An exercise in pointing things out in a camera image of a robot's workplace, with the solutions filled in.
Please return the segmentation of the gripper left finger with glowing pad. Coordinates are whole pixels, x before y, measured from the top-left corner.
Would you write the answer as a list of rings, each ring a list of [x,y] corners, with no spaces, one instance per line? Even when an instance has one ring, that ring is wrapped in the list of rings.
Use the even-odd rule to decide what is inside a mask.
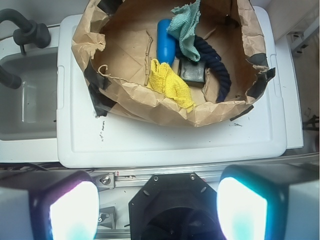
[[[2,240],[92,240],[100,200],[82,170],[0,172]]]

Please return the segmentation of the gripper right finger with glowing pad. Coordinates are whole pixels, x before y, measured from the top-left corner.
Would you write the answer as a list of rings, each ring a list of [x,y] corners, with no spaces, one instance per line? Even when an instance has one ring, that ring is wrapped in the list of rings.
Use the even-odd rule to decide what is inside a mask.
[[[216,207],[228,240],[318,240],[320,167],[229,165],[220,177]]]

